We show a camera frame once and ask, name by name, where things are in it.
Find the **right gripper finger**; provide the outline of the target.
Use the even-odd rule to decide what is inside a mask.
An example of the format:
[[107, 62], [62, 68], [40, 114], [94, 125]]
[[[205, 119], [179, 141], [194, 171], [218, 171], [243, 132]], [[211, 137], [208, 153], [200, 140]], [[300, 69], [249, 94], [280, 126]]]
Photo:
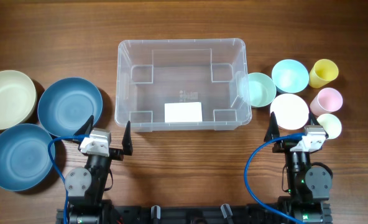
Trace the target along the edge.
[[317, 121], [315, 115], [312, 112], [308, 114], [308, 135], [309, 136], [324, 136], [328, 139], [329, 134], [326, 132], [324, 127]]
[[271, 141], [275, 138], [280, 137], [280, 132], [277, 124], [276, 115], [274, 112], [270, 114], [269, 127], [267, 128], [267, 132], [264, 137], [264, 142]]

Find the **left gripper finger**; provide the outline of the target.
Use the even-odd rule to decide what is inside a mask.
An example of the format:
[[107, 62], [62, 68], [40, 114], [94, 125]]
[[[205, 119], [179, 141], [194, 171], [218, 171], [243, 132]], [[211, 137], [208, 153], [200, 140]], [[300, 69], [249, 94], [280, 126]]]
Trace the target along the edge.
[[132, 139], [131, 139], [131, 122], [126, 124], [125, 132], [122, 138], [122, 150], [124, 155], [131, 156], [133, 153]]
[[89, 135], [93, 130], [94, 116], [91, 115], [85, 124], [74, 134], [75, 136], [79, 135]]

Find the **dark blue bowl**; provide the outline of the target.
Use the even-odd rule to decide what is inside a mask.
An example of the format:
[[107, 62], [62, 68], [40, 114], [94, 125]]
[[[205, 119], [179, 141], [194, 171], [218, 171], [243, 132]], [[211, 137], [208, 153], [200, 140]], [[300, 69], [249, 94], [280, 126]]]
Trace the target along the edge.
[[37, 115], [51, 135], [71, 136], [90, 118], [96, 124], [103, 111], [99, 89], [80, 77], [64, 78], [48, 87], [40, 97]]
[[48, 176], [55, 148], [49, 133], [35, 124], [19, 124], [0, 134], [0, 188], [19, 192], [31, 189]]

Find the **cream plastic bowl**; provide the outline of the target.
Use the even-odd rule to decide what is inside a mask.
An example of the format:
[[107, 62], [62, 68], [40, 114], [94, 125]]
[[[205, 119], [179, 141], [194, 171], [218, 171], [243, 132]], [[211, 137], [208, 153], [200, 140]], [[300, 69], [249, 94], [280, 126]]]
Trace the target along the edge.
[[16, 70], [0, 71], [0, 130], [29, 119], [37, 102], [31, 78]]

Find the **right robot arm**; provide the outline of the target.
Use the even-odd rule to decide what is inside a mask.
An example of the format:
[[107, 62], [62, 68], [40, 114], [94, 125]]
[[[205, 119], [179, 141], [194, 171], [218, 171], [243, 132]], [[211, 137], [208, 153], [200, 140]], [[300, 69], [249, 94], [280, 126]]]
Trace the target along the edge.
[[329, 191], [332, 170], [321, 162], [311, 162], [310, 155], [322, 149], [328, 133], [312, 113], [300, 137], [279, 140], [275, 113], [270, 114], [264, 141], [274, 140], [273, 153], [285, 154], [283, 171], [287, 173], [288, 197], [278, 198], [278, 209], [303, 223], [332, 223]]

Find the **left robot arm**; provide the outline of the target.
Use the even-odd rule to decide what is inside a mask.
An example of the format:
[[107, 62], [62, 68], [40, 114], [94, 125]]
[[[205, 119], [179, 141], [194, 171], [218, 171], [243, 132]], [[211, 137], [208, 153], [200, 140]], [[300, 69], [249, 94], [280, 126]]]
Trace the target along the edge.
[[84, 167], [71, 170], [64, 185], [68, 195], [68, 223], [123, 223], [123, 218], [110, 200], [104, 200], [107, 179], [112, 178], [112, 161], [122, 161], [133, 153], [131, 123], [127, 122], [122, 148], [111, 147], [111, 132], [93, 126], [94, 116], [74, 134], [78, 150], [87, 157]]

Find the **clear plastic storage container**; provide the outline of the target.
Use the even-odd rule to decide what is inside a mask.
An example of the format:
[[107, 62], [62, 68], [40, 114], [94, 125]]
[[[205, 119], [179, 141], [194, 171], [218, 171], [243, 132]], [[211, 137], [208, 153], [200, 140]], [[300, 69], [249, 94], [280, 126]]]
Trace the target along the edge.
[[[166, 123], [166, 103], [200, 102], [202, 122]], [[117, 54], [118, 126], [136, 132], [233, 130], [252, 119], [245, 42], [124, 40]]]

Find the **pale cream plastic cup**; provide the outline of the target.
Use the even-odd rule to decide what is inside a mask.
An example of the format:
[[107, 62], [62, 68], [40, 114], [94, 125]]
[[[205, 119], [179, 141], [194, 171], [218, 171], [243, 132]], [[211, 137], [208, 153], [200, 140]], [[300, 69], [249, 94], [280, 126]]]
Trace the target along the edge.
[[342, 132], [342, 124], [338, 117], [333, 114], [322, 114], [317, 118], [317, 122], [328, 134], [328, 139], [336, 139]]

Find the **white small bowl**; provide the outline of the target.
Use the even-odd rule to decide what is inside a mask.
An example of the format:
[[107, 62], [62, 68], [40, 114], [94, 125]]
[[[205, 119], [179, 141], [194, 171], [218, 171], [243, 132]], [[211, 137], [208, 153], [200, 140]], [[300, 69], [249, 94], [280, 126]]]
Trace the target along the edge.
[[308, 121], [309, 109], [306, 102], [299, 96], [285, 93], [277, 96], [270, 104], [270, 113], [274, 113], [277, 124], [286, 130], [304, 127]]

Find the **pink plastic cup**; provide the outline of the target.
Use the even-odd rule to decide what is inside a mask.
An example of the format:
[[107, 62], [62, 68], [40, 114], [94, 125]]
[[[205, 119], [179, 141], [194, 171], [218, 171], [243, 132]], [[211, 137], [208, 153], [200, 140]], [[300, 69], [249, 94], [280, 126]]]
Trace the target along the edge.
[[326, 113], [333, 113], [343, 105], [343, 97], [334, 88], [324, 88], [318, 92], [310, 103], [311, 112], [320, 116]]

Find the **mint green small bowl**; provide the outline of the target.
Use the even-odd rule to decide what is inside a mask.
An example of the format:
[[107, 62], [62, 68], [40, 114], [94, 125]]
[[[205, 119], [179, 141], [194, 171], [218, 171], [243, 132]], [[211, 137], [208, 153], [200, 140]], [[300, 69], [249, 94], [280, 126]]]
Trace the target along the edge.
[[273, 80], [264, 73], [254, 72], [248, 74], [249, 100], [254, 108], [269, 105], [276, 97], [277, 89]]

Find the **light blue small bowl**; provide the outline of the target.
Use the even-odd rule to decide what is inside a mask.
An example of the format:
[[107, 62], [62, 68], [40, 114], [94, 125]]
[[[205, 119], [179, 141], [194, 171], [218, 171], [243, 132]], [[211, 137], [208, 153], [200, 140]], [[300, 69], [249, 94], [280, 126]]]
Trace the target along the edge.
[[281, 60], [272, 69], [272, 80], [279, 93], [299, 93], [308, 86], [309, 79], [308, 70], [297, 60]]

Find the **yellow plastic cup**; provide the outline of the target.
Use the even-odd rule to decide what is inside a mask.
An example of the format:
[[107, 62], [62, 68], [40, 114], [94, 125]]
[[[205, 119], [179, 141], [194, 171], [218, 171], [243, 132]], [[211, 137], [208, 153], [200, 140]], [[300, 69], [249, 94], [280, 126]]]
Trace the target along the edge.
[[321, 88], [335, 80], [339, 75], [338, 66], [329, 59], [318, 60], [309, 73], [309, 86]]

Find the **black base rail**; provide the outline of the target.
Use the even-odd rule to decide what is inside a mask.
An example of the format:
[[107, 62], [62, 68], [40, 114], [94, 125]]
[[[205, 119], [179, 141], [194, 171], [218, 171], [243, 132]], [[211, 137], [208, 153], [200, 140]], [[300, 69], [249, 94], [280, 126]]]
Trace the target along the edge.
[[293, 223], [283, 216], [257, 205], [217, 207], [115, 207], [102, 212], [67, 212], [66, 223]]

